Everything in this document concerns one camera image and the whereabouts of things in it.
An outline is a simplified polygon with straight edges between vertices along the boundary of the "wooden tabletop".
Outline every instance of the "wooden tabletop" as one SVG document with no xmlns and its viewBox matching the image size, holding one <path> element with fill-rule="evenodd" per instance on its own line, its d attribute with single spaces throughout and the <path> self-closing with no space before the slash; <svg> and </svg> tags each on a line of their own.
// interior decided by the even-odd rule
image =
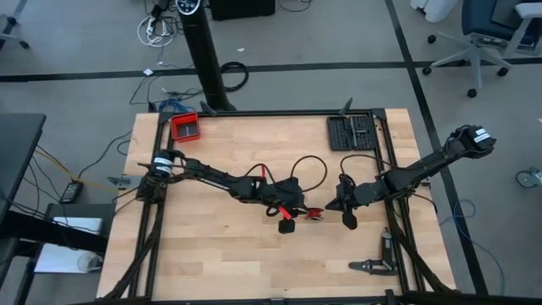
<svg viewBox="0 0 542 305">
<path fill-rule="evenodd" d="M 386 109 L 386 113 L 397 162 L 407 166 L 419 159 L 408 112 Z M 202 138 L 176 143 L 175 148 L 188 158 L 197 158 L 232 175 L 243 175 L 253 164 L 265 163 L 274 178 L 282 180 L 290 175 L 298 158 L 308 154 L 322 158 L 329 168 L 328 177 L 318 189 L 306 193 L 308 207 L 323 208 L 335 197 L 339 162 L 352 153 L 329 149 L 325 116 L 200 121 Z M 137 115 L 124 167 L 126 175 L 146 173 L 137 163 L 150 162 L 157 125 L 157 114 Z M 379 142 L 384 147 L 381 131 Z M 345 167 L 357 184 L 373 181 L 377 174 L 376 163 L 369 158 L 350 158 Z M 297 166 L 295 176 L 301 188 L 308 188 L 318 183 L 323 173 L 318 161 L 308 159 Z M 418 194 L 430 197 L 425 187 L 420 187 Z M 119 199 L 118 207 L 132 198 L 129 194 Z M 431 203 L 418 197 L 409 202 L 419 253 L 446 285 L 455 287 Z M 99 297 L 113 288 L 134 257 L 141 207 L 140 202 L 133 202 L 114 219 Z M 277 231 L 280 217 L 269 218 L 264 213 L 261 205 L 241 204 L 227 192 L 198 181 L 169 186 L 152 299 L 365 297 L 381 296 L 386 289 L 401 294 L 397 277 L 369 275 L 347 267 L 350 261 L 379 259 L 380 234 L 387 226 L 382 202 L 355 212 L 356 230 L 348 230 L 341 223 L 340 213 L 326 211 L 323 221 L 298 218 L 296 231 L 281 235 Z M 410 259 L 404 251 L 403 255 L 409 283 L 414 287 Z M 141 294 L 146 269 L 144 264 Z"/>
</svg>

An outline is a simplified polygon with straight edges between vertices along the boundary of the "white label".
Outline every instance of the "white label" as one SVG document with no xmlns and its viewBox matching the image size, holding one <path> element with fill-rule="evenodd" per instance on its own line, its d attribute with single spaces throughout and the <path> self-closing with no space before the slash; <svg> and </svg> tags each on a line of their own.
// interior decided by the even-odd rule
<svg viewBox="0 0 542 305">
<path fill-rule="evenodd" d="M 483 140 L 485 140 L 485 139 L 487 139 L 487 138 L 489 138 L 489 137 L 491 137 L 491 136 L 490 136 L 488 133 L 484 133 L 484 134 L 481 135 L 481 136 L 475 137 L 475 138 L 474 138 L 474 141 L 478 143 L 478 142 L 483 141 Z"/>
<path fill-rule="evenodd" d="M 154 158 L 155 164 L 164 164 L 164 165 L 171 165 L 173 162 L 167 160 L 166 158 Z M 169 166 L 157 166 L 158 170 L 162 170 L 168 174 L 171 174 L 172 169 Z"/>
</svg>

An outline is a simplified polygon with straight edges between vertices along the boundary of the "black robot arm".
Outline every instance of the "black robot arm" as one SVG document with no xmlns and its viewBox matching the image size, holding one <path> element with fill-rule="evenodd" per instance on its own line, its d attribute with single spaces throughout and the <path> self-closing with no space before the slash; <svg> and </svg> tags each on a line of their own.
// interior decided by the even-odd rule
<svg viewBox="0 0 542 305">
<path fill-rule="evenodd" d="M 394 167 L 376 177 L 375 182 L 356 186 L 348 175 L 340 175 L 337 197 L 326 209 L 343 212 L 343 223 L 351 230 L 356 229 L 356 218 L 352 209 L 370 203 L 407 197 L 414 193 L 422 180 L 436 175 L 444 167 L 460 158 L 482 158 L 490 154 L 496 139 L 481 126 L 464 125 L 454 131 L 444 147 L 416 163 L 406 167 Z"/>
<path fill-rule="evenodd" d="M 234 199 L 242 203 L 257 203 L 267 207 L 266 215 L 273 217 L 282 214 L 279 222 L 280 233 L 291 233 L 295 230 L 294 218 L 299 214 L 307 214 L 304 195 L 299 187 L 298 179 L 290 177 L 286 180 L 268 184 L 264 177 L 244 175 L 235 177 L 209 165 L 202 164 L 194 158 L 186 158 L 180 151 L 162 150 L 154 158 L 152 164 L 140 164 L 149 169 L 141 180 L 136 197 L 139 200 L 159 201 L 165 197 L 165 184 L 173 184 L 183 180 L 198 180 L 210 186 L 227 191 Z M 183 172 L 174 174 L 173 168 L 182 168 Z"/>
</svg>

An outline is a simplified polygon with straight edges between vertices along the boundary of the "red container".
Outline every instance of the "red container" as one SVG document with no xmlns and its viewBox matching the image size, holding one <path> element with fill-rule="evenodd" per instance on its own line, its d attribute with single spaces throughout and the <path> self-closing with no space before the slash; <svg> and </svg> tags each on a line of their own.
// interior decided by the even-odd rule
<svg viewBox="0 0 542 305">
<path fill-rule="evenodd" d="M 171 118 L 171 137 L 176 141 L 192 141 L 200 138 L 197 113 L 175 115 Z"/>
</svg>

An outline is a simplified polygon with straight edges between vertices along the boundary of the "office chair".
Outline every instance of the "office chair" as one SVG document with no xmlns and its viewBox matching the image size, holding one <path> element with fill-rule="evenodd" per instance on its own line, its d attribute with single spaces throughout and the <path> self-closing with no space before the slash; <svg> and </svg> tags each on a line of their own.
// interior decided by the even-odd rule
<svg viewBox="0 0 542 305">
<path fill-rule="evenodd" d="M 23 8 L 25 8 L 26 2 L 27 0 L 19 0 L 19 3 L 17 3 L 17 7 L 15 8 L 14 13 L 10 17 L 8 17 L 6 14 L 2 14 L 0 18 L 7 17 L 9 26 L 13 28 L 15 25 L 17 25 L 17 18 L 22 13 Z M 20 46 L 22 46 L 24 49 L 30 48 L 30 45 L 27 42 L 25 42 L 23 39 L 21 39 L 20 37 L 15 36 L 15 35 L 0 33 L 0 41 L 6 41 L 6 40 L 17 41 L 19 42 Z"/>
<path fill-rule="evenodd" d="M 11 25 L 17 25 L 17 19 L 14 17 L 8 17 L 8 23 Z M 24 49 L 30 48 L 28 42 L 25 42 L 19 36 L 0 33 L 0 40 L 15 40 L 19 42 L 20 46 L 22 46 Z"/>
<path fill-rule="evenodd" d="M 527 55 L 540 55 L 540 37 L 542 23 L 531 22 L 532 19 L 542 18 L 542 3 L 520 3 L 515 10 L 522 21 L 517 30 L 495 23 L 492 16 L 499 0 L 464 0 L 462 6 L 462 31 L 463 35 L 469 36 L 470 42 L 464 42 L 453 36 L 438 32 L 438 36 L 464 47 L 459 53 L 432 63 L 423 69 L 424 75 L 432 72 L 431 68 L 439 67 L 459 60 L 459 65 L 470 61 L 473 67 L 475 87 L 468 90 L 468 97 L 476 97 L 482 88 L 481 60 L 502 67 L 498 76 L 505 76 L 512 65 L 502 58 L 498 58 L 484 49 L 484 47 L 496 48 L 502 57 L 509 58 L 514 53 Z M 428 37 L 428 43 L 432 44 L 436 37 Z"/>
</svg>

